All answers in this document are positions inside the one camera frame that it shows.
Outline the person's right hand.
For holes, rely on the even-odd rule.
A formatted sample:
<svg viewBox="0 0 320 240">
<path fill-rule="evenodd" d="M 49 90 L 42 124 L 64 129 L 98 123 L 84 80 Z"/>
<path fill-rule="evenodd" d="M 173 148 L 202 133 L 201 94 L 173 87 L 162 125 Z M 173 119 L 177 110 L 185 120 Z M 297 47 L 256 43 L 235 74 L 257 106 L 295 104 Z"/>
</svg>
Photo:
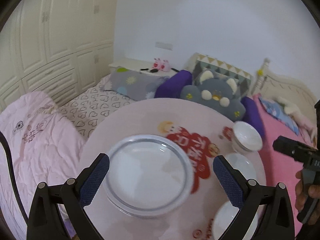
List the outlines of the person's right hand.
<svg viewBox="0 0 320 240">
<path fill-rule="evenodd" d="M 302 170 L 296 173 L 296 178 L 299 180 L 299 182 L 296 184 L 296 187 L 295 187 L 295 193 L 296 193 L 295 208 L 300 212 L 304 209 L 304 205 L 308 197 L 313 199 L 319 199 L 320 197 L 319 183 L 310 185 L 308 189 L 308 193 L 305 193 L 303 190 L 304 178 L 303 178 Z M 317 220 L 319 220 L 319 203 L 317 204 L 312 214 L 310 215 L 308 224 L 315 225 Z"/>
</svg>

